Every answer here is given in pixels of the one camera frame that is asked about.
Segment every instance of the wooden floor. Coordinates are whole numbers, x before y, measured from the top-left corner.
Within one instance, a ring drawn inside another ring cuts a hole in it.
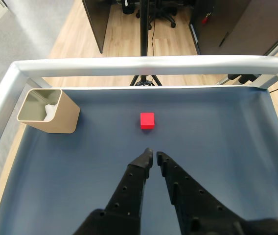
[[[175,17],[176,28],[172,29],[167,21],[157,20],[155,23],[154,55],[196,55],[195,46],[188,27],[189,11],[180,9]],[[152,55],[151,38],[153,30],[149,32],[148,54]],[[50,58],[88,58],[88,57],[119,57],[140,56],[139,19],[132,15],[125,15],[120,5],[113,5],[109,17],[104,43],[103,54],[96,45],[85,9],[81,0],[75,0],[72,10],[55,42]],[[176,75],[158,76],[163,85],[214,85],[224,75]],[[46,78],[52,86],[128,86],[132,76],[114,77],[68,77]],[[275,84],[270,90],[278,87]],[[278,115],[278,91],[271,94]],[[7,157],[0,178],[0,200],[21,141],[24,125],[21,125],[11,151]]]

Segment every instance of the office chair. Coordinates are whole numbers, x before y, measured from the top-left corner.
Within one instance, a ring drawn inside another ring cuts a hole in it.
[[[175,28],[176,24],[175,24],[175,20],[173,19],[173,17],[170,15],[172,14],[173,16],[176,16],[177,14],[177,8],[173,7],[173,6],[169,6],[169,7],[165,7],[162,6],[162,0],[155,0],[155,4],[156,6],[153,8],[150,8],[150,18],[149,18],[149,30],[152,29],[151,23],[154,19],[156,18],[165,18],[168,21],[171,22],[171,27]],[[136,17],[139,19],[140,18],[140,10],[138,10],[138,12],[136,13]]]

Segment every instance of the tan container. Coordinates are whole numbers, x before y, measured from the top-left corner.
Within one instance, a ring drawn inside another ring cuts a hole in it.
[[[45,106],[57,104],[54,117],[46,117]],[[80,108],[61,89],[32,89],[28,92],[17,120],[48,133],[73,133]]]

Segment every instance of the red cube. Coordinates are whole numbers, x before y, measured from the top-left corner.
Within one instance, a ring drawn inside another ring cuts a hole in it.
[[[140,125],[142,130],[154,129],[154,113],[141,113]]]

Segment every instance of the screw hole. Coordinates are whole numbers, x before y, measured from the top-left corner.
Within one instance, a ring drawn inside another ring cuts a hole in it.
[[[201,224],[200,224],[200,221],[199,221],[199,218],[195,217],[192,219],[191,221],[191,232],[196,232],[196,231],[199,231],[201,228]]]

